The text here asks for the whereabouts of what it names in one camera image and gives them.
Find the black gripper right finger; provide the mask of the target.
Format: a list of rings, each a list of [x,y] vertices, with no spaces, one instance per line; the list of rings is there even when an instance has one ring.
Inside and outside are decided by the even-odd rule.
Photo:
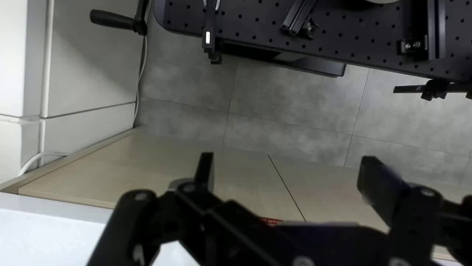
[[[389,227],[388,266],[436,266],[435,245],[463,266],[472,266],[472,196],[460,202],[438,190],[407,183],[376,156],[363,156],[357,189]]]

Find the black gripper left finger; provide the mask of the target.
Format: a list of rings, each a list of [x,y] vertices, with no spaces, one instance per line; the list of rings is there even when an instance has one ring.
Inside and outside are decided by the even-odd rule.
[[[202,152],[194,174],[172,180],[162,195],[150,189],[127,190],[112,209],[87,266],[150,266],[161,246],[174,240],[203,263],[205,248],[197,243],[200,226],[178,193],[212,187],[214,153]]]

